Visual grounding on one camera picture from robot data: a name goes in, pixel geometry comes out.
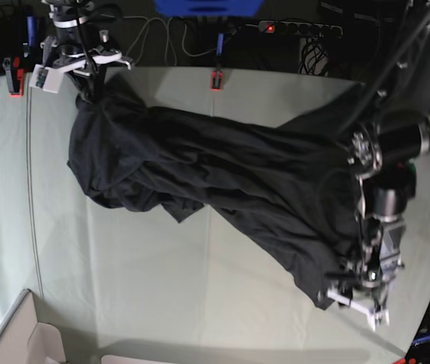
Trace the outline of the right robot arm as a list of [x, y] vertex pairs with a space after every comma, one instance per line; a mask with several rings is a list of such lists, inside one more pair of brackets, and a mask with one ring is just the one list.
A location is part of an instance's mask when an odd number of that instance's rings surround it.
[[58, 93], [68, 77], [80, 98], [96, 102], [102, 94], [110, 67], [133, 61], [124, 55], [109, 27], [124, 19], [119, 5], [95, 5], [93, 1], [46, 1], [55, 32], [40, 44], [42, 61], [35, 65], [29, 86]]

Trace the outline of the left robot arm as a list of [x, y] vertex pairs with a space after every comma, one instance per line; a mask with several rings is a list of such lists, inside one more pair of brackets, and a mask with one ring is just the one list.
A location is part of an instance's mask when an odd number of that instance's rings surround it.
[[359, 236], [344, 272], [328, 276], [327, 297], [376, 329], [390, 321], [389, 292], [404, 267], [400, 242], [416, 195], [413, 161], [430, 153], [430, 1], [398, 31], [389, 59], [338, 132], [349, 142]]

